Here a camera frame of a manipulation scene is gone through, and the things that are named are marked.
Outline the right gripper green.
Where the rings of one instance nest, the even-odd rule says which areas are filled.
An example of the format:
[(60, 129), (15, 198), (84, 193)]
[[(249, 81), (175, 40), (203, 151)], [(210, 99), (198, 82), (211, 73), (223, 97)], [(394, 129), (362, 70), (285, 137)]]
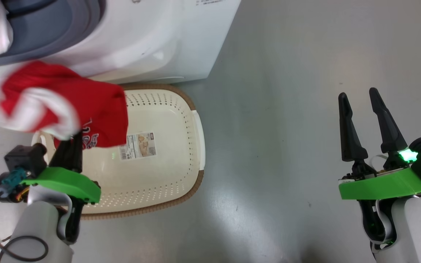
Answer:
[(383, 168), (389, 172), (377, 175), (365, 162), (369, 155), (358, 138), (349, 99), (342, 92), (338, 95), (341, 159), (354, 163), (352, 172), (338, 181), (338, 189), (343, 200), (358, 201), (364, 231), (374, 246), (380, 246), (392, 244), (397, 238), (391, 211), (393, 203), (400, 198), (421, 197), (421, 179), (399, 154), (407, 148), (407, 143), (378, 89), (370, 88), (369, 96), (379, 122), (381, 152), (387, 154)]

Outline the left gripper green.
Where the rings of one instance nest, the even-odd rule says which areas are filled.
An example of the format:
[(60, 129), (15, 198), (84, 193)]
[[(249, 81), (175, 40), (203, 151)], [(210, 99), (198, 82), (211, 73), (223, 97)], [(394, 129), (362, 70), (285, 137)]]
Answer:
[(96, 181), (82, 175), (83, 139), (77, 133), (67, 141), (60, 141), (46, 168), (37, 178), (27, 178), (27, 204), (44, 203), (54, 210), (56, 234), (73, 245), (80, 233), (80, 220), (85, 205), (100, 203), (101, 188)]

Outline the red white printed jersey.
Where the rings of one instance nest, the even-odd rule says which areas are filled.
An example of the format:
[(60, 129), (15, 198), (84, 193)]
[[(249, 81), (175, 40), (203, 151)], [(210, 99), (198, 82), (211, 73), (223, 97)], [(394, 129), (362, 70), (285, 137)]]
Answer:
[(63, 65), (33, 61), (2, 83), (0, 127), (41, 131), (58, 142), (80, 134), (83, 149), (124, 145), (125, 93), (119, 85), (82, 77)]

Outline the paper product label in basket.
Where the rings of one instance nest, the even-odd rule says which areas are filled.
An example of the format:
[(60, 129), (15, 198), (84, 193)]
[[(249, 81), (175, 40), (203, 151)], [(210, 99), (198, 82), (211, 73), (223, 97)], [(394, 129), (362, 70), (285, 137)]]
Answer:
[(128, 134), (119, 146), (121, 160), (135, 160), (157, 155), (154, 133)]

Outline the cream basket with brown rim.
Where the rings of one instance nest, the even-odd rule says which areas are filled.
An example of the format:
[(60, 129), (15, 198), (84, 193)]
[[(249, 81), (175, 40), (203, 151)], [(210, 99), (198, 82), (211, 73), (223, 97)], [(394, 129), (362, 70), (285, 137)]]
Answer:
[(83, 151), (83, 174), (99, 183), (98, 204), (83, 220), (151, 213), (178, 205), (198, 190), (205, 168), (205, 138), (192, 100), (166, 84), (123, 84), (127, 134), (154, 133), (157, 155), (121, 160), (119, 147)]

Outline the grey rubber door gasket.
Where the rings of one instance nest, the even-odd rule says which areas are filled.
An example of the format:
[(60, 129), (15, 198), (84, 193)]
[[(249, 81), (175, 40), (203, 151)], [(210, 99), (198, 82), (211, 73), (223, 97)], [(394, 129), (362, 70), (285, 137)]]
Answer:
[(45, 58), (88, 37), (100, 23), (106, 0), (1, 0), (13, 28), (0, 66)]

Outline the white front-load washing machine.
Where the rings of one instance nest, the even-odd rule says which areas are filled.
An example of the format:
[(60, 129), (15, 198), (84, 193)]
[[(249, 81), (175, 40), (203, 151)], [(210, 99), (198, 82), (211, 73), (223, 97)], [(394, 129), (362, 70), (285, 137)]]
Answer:
[[(241, 0), (106, 0), (95, 30), (37, 60), (115, 84), (208, 77)], [(29, 62), (0, 66), (0, 84)]]

